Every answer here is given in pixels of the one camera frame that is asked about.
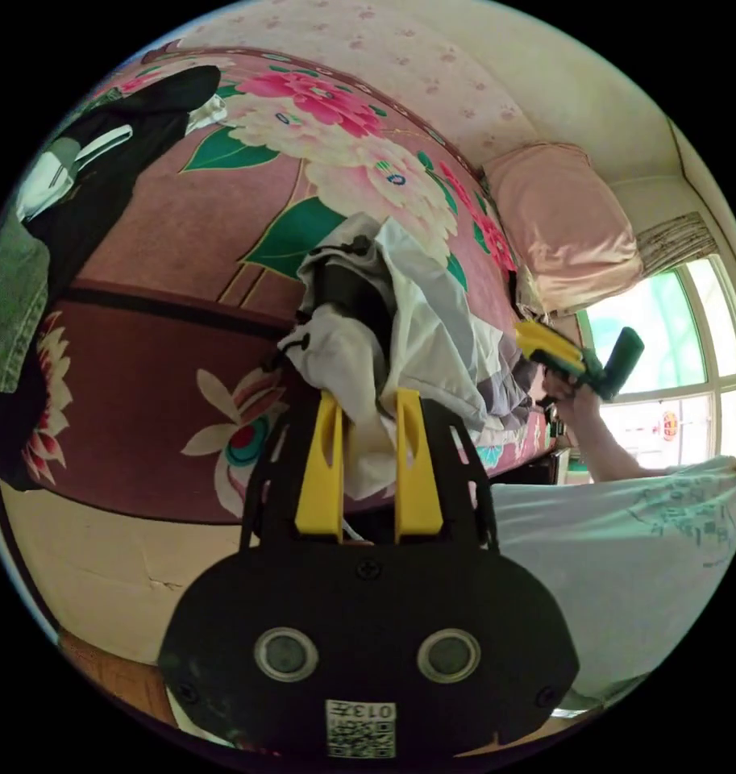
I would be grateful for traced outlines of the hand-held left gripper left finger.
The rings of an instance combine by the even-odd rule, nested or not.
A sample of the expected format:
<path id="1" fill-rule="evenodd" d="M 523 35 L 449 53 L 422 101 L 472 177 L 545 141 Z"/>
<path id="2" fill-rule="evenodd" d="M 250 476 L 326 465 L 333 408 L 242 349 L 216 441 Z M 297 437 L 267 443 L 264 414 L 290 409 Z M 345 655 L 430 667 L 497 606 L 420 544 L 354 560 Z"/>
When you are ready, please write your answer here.
<path id="1" fill-rule="evenodd" d="M 295 515 L 305 538 L 343 537 L 343 411 L 328 392 L 320 393 Z"/>

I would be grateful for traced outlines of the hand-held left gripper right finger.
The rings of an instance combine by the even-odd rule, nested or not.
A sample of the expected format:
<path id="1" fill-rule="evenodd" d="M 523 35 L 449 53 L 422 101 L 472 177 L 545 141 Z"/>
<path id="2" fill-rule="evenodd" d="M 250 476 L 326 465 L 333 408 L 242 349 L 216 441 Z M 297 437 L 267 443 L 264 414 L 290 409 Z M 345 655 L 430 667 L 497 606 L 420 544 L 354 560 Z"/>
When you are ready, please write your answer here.
<path id="1" fill-rule="evenodd" d="M 418 392 L 397 391 L 396 425 L 394 540 L 433 538 L 443 528 L 443 512 Z"/>

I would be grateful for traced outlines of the person's right hand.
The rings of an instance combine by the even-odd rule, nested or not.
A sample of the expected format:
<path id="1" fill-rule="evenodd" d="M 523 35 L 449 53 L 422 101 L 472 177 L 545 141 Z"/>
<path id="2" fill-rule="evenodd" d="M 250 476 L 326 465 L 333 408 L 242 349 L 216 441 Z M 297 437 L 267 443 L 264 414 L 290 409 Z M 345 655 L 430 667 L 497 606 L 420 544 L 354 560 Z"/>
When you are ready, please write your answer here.
<path id="1" fill-rule="evenodd" d="M 580 386 L 549 369 L 543 373 L 545 396 L 552 399 L 561 421 L 573 431 L 592 427 L 601 420 L 601 401 L 585 384 Z"/>

